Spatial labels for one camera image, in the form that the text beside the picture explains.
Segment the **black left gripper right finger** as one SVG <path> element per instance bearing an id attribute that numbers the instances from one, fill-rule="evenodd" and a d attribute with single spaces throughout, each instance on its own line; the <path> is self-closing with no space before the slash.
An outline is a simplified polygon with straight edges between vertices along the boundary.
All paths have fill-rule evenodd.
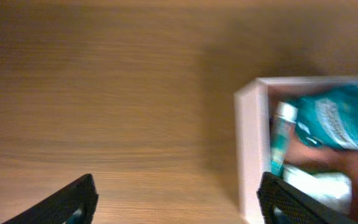
<path id="1" fill-rule="evenodd" d="M 309 197 L 270 172 L 264 172 L 257 191 L 265 223 L 277 223 L 277 208 L 290 223 L 357 224 Z"/>

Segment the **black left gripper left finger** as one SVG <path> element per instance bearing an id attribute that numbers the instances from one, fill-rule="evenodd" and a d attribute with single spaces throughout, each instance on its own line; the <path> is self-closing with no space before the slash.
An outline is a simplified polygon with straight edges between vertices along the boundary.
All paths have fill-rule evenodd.
<path id="1" fill-rule="evenodd" d="M 5 224 L 90 224 L 98 198 L 93 176 L 85 174 Z"/>

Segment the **white sachet packet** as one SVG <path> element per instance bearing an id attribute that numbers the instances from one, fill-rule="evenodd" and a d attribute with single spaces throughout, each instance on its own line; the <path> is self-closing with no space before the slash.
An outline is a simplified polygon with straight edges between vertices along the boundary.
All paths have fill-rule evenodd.
<path id="1" fill-rule="evenodd" d="M 283 180 L 323 205 L 348 215 L 352 202 L 352 182 L 338 172 L 311 175 L 295 166 L 286 165 Z"/>

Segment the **teal mouthwash bottle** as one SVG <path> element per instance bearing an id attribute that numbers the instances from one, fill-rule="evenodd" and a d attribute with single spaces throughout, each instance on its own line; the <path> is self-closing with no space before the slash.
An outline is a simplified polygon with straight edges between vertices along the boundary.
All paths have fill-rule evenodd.
<path id="1" fill-rule="evenodd" d="M 287 102 L 298 109 L 295 133 L 303 144 L 358 151 L 358 83 Z"/>

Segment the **Colgate toothpaste tube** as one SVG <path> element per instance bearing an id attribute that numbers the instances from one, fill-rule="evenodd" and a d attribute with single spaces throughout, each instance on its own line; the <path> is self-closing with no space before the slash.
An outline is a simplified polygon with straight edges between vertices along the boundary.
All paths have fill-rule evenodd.
<path id="1" fill-rule="evenodd" d="M 270 165 L 271 173 L 278 177 L 283 173 L 284 157 L 296 124 L 297 112 L 297 107 L 291 101 L 280 101 L 275 111 L 270 143 Z"/>

